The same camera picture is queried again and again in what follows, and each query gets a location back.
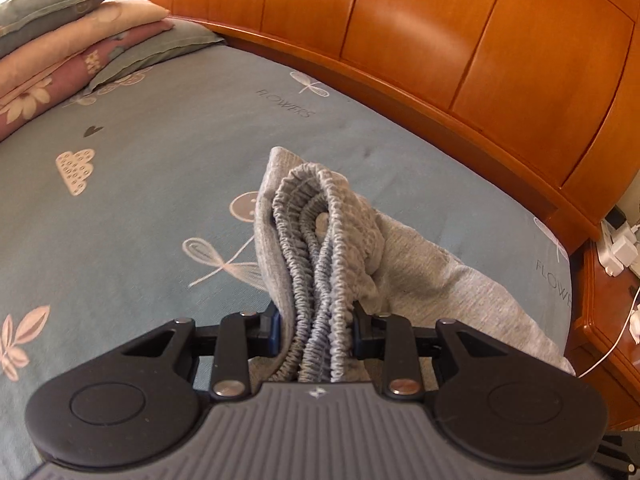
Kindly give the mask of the teal floral bed sheet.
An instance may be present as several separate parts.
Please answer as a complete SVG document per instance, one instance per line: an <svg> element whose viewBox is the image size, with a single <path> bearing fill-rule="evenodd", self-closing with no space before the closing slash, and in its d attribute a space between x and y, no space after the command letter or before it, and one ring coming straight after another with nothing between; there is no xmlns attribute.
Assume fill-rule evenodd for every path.
<svg viewBox="0 0 640 480"><path fill-rule="evenodd" d="M50 378L173 318L268 304L252 274L270 151L342 174L377 211L497 283L466 324L564 361L566 251L509 195L292 68L209 47L74 96L1 144L1 474L39 464L24 424Z"/></svg>

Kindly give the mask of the wooden headboard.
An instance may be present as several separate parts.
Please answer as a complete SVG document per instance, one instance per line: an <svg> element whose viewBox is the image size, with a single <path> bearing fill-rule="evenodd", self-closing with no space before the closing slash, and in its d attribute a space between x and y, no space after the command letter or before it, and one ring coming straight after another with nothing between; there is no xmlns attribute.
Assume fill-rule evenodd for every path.
<svg viewBox="0 0 640 480"><path fill-rule="evenodd" d="M495 183L569 252L639 163L639 0L151 0Z"/></svg>

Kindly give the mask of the grey sweatpants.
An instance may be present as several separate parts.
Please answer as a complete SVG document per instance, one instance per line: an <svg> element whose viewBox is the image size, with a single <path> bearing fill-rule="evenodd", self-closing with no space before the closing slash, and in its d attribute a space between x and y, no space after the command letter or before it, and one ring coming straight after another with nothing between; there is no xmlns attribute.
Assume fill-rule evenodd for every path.
<svg viewBox="0 0 640 480"><path fill-rule="evenodd" d="M261 382L379 382L352 352L355 304L417 326L455 318L564 372L560 347L502 285L416 230L374 209L347 179L277 146L254 220L262 281L281 315L272 359L250 366Z"/></svg>

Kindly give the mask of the teal pillow on quilt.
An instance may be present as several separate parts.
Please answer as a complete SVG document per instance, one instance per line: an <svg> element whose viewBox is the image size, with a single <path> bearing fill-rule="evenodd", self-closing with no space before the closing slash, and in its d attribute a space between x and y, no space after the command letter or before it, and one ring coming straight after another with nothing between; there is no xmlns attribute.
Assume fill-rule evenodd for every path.
<svg viewBox="0 0 640 480"><path fill-rule="evenodd" d="M4 58L47 32L82 18L104 0L6 0L1 3Z"/></svg>

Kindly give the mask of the wooden nightstand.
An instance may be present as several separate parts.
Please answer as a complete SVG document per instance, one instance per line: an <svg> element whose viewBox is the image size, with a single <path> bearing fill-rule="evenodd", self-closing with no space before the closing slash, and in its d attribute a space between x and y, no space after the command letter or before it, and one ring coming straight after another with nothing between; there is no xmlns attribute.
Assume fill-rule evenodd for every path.
<svg viewBox="0 0 640 480"><path fill-rule="evenodd" d="M611 278L591 240L570 257L573 312L565 356L608 407L608 426L639 423L639 346L623 326L639 279L629 270Z"/></svg>

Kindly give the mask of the white power strip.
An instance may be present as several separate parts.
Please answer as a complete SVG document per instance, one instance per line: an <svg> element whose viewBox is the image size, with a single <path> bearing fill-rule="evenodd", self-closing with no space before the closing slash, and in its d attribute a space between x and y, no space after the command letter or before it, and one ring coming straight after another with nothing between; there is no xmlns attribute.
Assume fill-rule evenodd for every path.
<svg viewBox="0 0 640 480"><path fill-rule="evenodd" d="M629 269L639 258L639 223L631 224L619 206L614 206L600 223L598 260L611 278Z"/></svg>

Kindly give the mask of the teal pillow under quilt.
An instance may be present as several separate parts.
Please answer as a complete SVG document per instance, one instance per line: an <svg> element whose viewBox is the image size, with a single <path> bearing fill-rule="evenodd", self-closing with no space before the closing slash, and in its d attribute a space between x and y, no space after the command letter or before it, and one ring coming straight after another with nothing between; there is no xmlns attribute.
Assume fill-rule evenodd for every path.
<svg viewBox="0 0 640 480"><path fill-rule="evenodd" d="M178 18L168 18L168 22L172 24L171 29L136 44L107 63L91 79L87 91L91 93L138 70L224 43L224 38L201 24Z"/></svg>

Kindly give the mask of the pink floral folded quilt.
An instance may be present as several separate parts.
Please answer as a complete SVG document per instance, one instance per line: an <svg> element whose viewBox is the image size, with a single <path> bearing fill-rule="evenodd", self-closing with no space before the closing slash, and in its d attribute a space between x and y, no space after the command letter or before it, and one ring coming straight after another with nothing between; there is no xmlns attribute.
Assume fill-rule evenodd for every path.
<svg viewBox="0 0 640 480"><path fill-rule="evenodd" d="M106 0L1 59L1 136L84 88L119 53L171 29L148 0Z"/></svg>

